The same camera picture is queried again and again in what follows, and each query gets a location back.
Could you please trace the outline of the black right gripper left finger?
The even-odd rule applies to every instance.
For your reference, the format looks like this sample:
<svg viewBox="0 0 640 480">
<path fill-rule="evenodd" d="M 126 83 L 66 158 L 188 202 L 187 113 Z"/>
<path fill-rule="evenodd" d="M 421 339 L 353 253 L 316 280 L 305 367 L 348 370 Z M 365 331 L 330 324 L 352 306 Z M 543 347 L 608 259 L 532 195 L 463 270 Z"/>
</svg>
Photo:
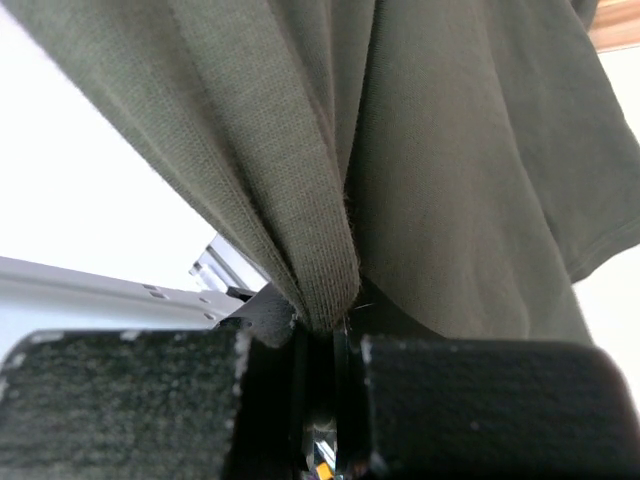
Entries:
<svg viewBox="0 0 640 480">
<path fill-rule="evenodd" d="M 40 330 L 1 364 L 5 479 L 293 479 L 308 336 L 255 298 L 205 330 Z"/>
</svg>

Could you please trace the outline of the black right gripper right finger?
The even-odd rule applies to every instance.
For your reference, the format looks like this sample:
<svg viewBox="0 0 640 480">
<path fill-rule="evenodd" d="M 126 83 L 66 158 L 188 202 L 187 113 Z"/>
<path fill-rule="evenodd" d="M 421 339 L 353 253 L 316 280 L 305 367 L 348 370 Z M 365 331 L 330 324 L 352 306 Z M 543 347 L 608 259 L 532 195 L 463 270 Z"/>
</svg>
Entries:
<svg viewBox="0 0 640 480">
<path fill-rule="evenodd" d="M 639 421 L 602 350 L 441 338 L 366 300 L 334 335 L 348 479 L 635 479 Z"/>
</svg>

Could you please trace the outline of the dark olive shorts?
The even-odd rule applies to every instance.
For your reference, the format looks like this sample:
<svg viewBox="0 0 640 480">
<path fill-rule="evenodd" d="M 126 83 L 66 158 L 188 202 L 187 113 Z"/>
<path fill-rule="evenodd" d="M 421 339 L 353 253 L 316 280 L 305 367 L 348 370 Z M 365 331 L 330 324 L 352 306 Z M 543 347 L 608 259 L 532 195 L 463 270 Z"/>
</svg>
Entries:
<svg viewBox="0 0 640 480">
<path fill-rule="evenodd" d="M 593 1 L 8 1 L 316 333 L 371 282 L 449 338 L 589 343 L 639 241 Z"/>
</svg>

